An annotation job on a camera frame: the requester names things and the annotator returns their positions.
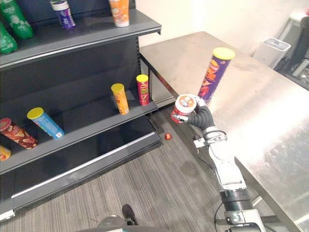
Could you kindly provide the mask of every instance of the yellow lid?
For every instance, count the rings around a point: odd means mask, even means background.
[[[37,108],[33,108],[32,110],[30,110],[27,114],[27,118],[29,119],[36,119],[42,116],[42,114],[44,113],[44,110],[40,107]]]
[[[212,53],[219,59],[233,59],[235,57],[235,52],[226,47],[217,47]]]
[[[111,89],[112,89],[113,93],[118,93],[120,91],[124,91],[125,86],[123,84],[116,83],[116,84],[112,85]]]
[[[140,75],[138,75],[138,76],[136,77],[136,80],[137,80],[138,82],[146,82],[146,81],[148,81],[148,76],[145,75],[145,74],[140,74]]]

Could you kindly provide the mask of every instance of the purple bottle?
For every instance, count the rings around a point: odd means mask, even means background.
[[[51,0],[50,4],[52,5],[53,10],[56,11],[59,22],[63,29],[70,29],[75,27],[68,1]]]

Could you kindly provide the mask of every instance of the white wall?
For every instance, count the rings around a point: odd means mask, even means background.
[[[305,12],[309,0],[136,0],[136,5],[163,26],[161,36],[141,36],[140,46],[206,31],[252,55],[291,13]]]

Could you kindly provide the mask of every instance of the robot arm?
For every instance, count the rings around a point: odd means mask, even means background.
[[[197,102],[196,115],[182,116],[173,114],[176,120],[188,123],[201,129],[203,138],[197,137],[194,143],[197,148],[206,146],[213,161],[217,185],[225,206],[225,219],[230,231],[262,231],[265,228],[256,209],[253,209],[242,174],[235,164],[235,156],[228,147],[227,135],[219,130],[211,112],[203,99],[190,95]]]

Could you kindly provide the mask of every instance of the yellow pringles can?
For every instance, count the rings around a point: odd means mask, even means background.
[[[125,93],[124,85],[120,83],[116,83],[112,85],[111,89],[112,89],[112,93],[114,94],[119,113],[121,115],[126,115],[127,113],[129,113],[129,106],[126,100],[126,93]]]
[[[11,151],[0,145],[0,161],[5,161],[11,156]]]

